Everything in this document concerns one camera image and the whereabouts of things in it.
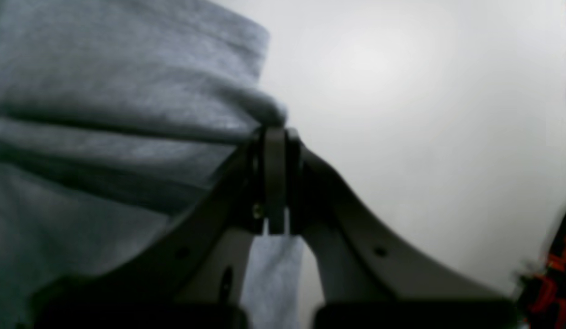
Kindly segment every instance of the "small hole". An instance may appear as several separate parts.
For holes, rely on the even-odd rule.
[[[376,254],[376,256],[379,256],[379,257],[386,257],[387,252],[386,252],[385,248],[376,247],[376,248],[374,248],[374,254]]]
[[[175,258],[177,258],[178,260],[182,260],[187,256],[189,256],[189,249],[187,247],[183,247],[175,252]]]

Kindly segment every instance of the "gray fabric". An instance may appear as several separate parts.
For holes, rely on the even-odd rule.
[[[0,0],[0,329],[57,277],[137,255],[254,129],[284,124],[256,89],[267,41],[201,0]],[[262,239],[243,304],[293,327],[301,243]]]

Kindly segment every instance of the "black mount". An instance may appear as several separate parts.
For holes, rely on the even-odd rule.
[[[265,225],[269,234],[301,235],[316,256],[326,306],[315,328],[517,324],[510,300],[431,260],[380,222],[295,129],[257,132],[182,217],[115,271],[61,279],[36,294],[36,327],[65,327],[62,319],[73,317],[87,327],[116,319],[125,326],[181,320],[245,328],[236,305],[253,237]]]

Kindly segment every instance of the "white wall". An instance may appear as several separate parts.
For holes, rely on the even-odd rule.
[[[566,207],[566,0],[216,2],[270,30],[262,88],[383,221],[512,291]]]

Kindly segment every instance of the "red and black object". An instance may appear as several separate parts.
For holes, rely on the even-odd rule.
[[[566,327],[566,214],[550,246],[544,273],[523,276],[517,306],[531,329]]]

